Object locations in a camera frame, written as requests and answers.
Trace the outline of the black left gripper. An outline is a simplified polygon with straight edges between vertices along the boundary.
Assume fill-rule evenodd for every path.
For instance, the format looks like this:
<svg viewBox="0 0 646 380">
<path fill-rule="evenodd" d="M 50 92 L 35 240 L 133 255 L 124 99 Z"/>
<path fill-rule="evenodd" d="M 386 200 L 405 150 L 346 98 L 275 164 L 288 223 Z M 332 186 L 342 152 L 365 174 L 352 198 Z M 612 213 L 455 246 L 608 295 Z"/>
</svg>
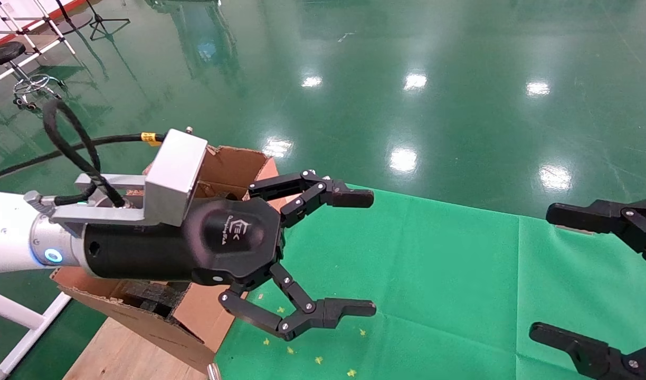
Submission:
<svg viewBox="0 0 646 380">
<path fill-rule="evenodd" d="M 314 301 L 278 263 L 285 244 L 281 227 L 294 226 L 321 205 L 369 208 L 374 192 L 303 170 L 255 181 L 248 194 L 248 201 L 198 199 L 181 226 L 88 224 L 86 270 L 106 279 L 231 284 L 218 298 L 224 310 L 285 341 L 309 329 L 335 329 L 343 317 L 376 314 L 369 300 Z M 280 213 L 266 202 L 287 197 L 294 199 Z M 242 298 L 245 286 L 258 287 L 269 275 L 296 308 L 291 315 L 280 317 Z"/>
</svg>

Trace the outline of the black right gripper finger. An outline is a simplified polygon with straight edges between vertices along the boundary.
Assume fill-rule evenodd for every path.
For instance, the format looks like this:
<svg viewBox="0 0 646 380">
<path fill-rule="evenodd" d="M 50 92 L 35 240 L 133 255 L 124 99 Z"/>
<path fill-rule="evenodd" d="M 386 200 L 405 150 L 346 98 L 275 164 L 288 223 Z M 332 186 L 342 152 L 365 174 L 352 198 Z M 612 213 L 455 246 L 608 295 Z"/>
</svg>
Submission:
<svg viewBox="0 0 646 380">
<path fill-rule="evenodd" d="M 646 261 L 646 199 L 632 204 L 598 199 L 587 207 L 552 204 L 546 212 L 552 225 L 613 234 Z"/>
<path fill-rule="evenodd" d="M 569 355 L 577 373 L 593 379 L 646 379 L 646 347 L 623 354 L 601 340 L 534 322 L 529 330 L 533 341 Z"/>
</svg>

